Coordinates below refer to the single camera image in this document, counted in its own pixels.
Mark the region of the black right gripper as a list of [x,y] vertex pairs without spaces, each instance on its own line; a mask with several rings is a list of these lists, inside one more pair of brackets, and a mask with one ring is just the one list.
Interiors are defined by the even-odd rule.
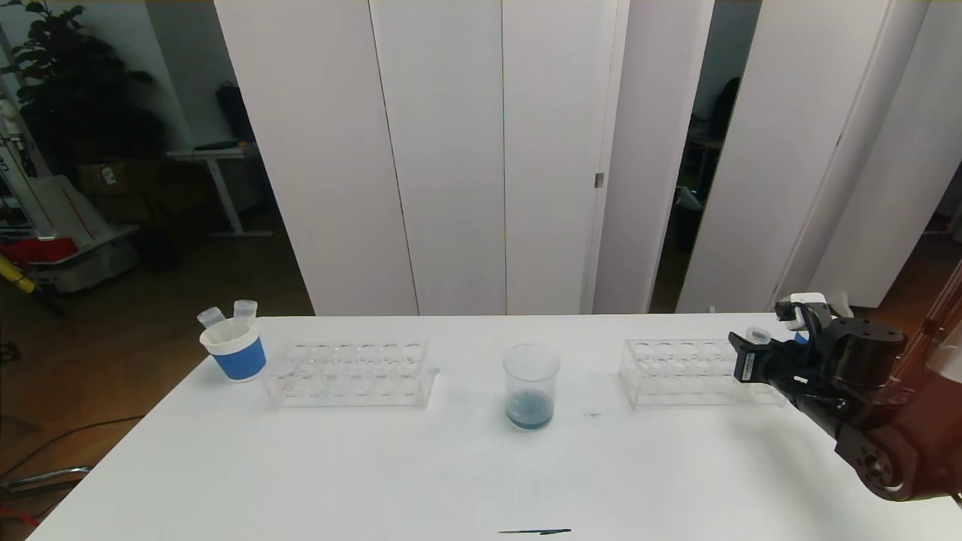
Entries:
[[729,332],[728,342],[737,354],[733,376],[741,383],[765,383],[783,389],[797,374],[797,341],[753,343]]

